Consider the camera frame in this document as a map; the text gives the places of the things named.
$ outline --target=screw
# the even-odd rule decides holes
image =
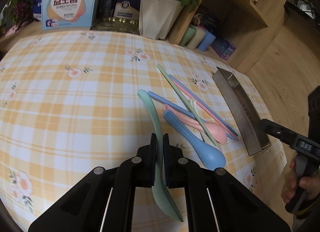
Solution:
[[[226,170],[223,169],[223,168],[218,168],[216,169],[216,174],[222,176],[222,175],[225,175],[226,174]]]
[[[131,162],[133,162],[133,163],[140,163],[142,161],[142,159],[140,158],[140,157],[133,157],[132,159],[131,159]]]
[[[178,163],[180,163],[180,164],[186,164],[187,162],[188,162],[188,159],[186,159],[186,158],[180,158],[178,160]]]
[[[99,174],[103,173],[103,168],[102,167],[97,167],[97,168],[95,168],[93,170],[93,172],[94,172],[94,174],[99,175]]]

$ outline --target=checkered tablecloth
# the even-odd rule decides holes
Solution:
[[[269,150],[249,157],[211,78],[217,66],[232,71],[260,117],[271,119],[248,77],[164,41],[113,32],[47,33],[21,39],[0,62],[0,197],[24,231],[94,167],[119,166],[149,144],[154,128],[139,89],[184,107],[157,63],[239,133],[239,142],[228,138],[221,145],[226,169],[268,203],[286,163],[282,144],[270,137]],[[155,105],[171,144],[203,167],[191,145],[163,119],[162,105]],[[137,188],[132,230],[187,231],[184,190],[170,193],[185,222],[162,213],[151,189]]]

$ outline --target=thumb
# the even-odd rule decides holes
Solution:
[[[308,191],[308,200],[314,199],[320,193],[320,176],[302,177],[299,186]]]

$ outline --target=person's hand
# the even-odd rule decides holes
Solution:
[[[295,156],[296,154],[293,156],[289,166],[291,170],[285,176],[285,184],[283,185],[281,193],[281,197],[286,204],[294,197],[298,187],[298,177],[293,169],[295,166]],[[299,186],[308,191],[307,200],[314,199],[320,193],[320,175],[315,174],[311,177],[302,177],[299,180]]]

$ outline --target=green chopstick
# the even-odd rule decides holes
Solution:
[[[185,98],[185,96],[182,94],[182,92],[180,91],[180,89],[176,86],[176,84],[174,84],[174,82],[171,80],[171,78],[169,77],[169,75],[167,74],[167,72],[163,69],[163,67],[161,67],[161,65],[158,63],[157,64],[157,68],[160,70],[160,72],[164,75],[164,77],[167,79],[167,81],[170,83],[170,85],[173,87],[173,89],[175,90],[175,92],[178,94],[178,96],[181,98],[181,100],[183,101],[183,103],[186,105],[186,107],[192,112],[192,114],[194,114],[194,116],[196,117],[197,121],[199,122],[199,124],[202,126],[203,130],[205,131],[205,133],[208,135],[208,137],[210,138],[210,140],[213,142],[213,144],[215,146],[218,146],[217,141],[212,137],[212,134],[209,132],[209,130],[207,129],[207,127],[204,125],[204,123],[202,122],[201,118],[199,117],[199,115],[196,113],[196,111],[193,109],[193,107],[190,105],[189,101]]]

